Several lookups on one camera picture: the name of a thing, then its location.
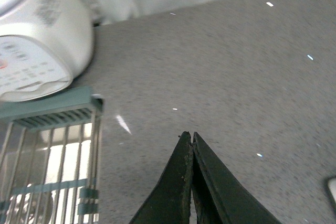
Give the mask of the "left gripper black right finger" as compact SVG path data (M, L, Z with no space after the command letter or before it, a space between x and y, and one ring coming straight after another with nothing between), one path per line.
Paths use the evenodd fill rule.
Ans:
M197 223L280 223L236 179L203 138L193 136Z

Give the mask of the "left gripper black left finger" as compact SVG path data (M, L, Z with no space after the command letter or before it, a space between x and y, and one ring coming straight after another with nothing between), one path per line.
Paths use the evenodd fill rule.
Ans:
M191 135L185 131L158 183L130 223L189 223L192 177Z

